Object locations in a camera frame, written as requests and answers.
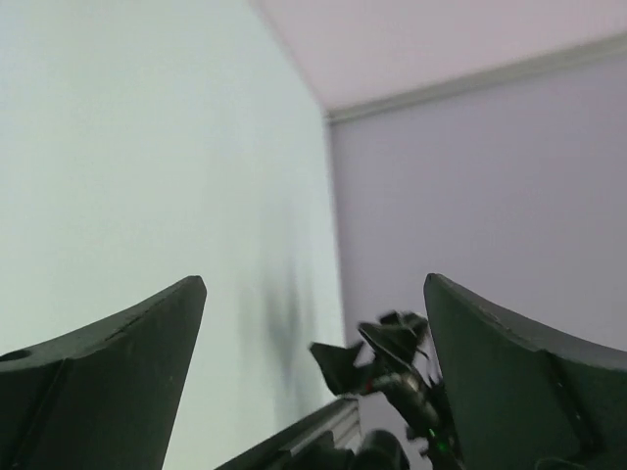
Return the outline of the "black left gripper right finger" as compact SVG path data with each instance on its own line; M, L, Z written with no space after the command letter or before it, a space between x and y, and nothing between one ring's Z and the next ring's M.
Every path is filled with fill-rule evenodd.
M427 275L423 295L466 468L625 468L624 351L442 274Z

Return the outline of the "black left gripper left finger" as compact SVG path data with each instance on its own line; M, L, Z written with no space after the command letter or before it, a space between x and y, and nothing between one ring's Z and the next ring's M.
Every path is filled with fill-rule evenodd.
M1 357L4 469L160 469L203 316L188 276L145 301Z

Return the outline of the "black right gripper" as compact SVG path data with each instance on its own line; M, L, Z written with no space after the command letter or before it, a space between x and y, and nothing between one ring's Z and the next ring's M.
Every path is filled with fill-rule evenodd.
M417 353L430 360L423 344L429 333L426 316L390 310L377 322L361 322L358 331L375 357L395 372L370 378L368 365L356 365L363 341L347 348L311 343L310 352L334 396L382 393L405 421L408 442L425 441L420 456L433 469L454 468L453 418L442 383L427 383L413 369Z

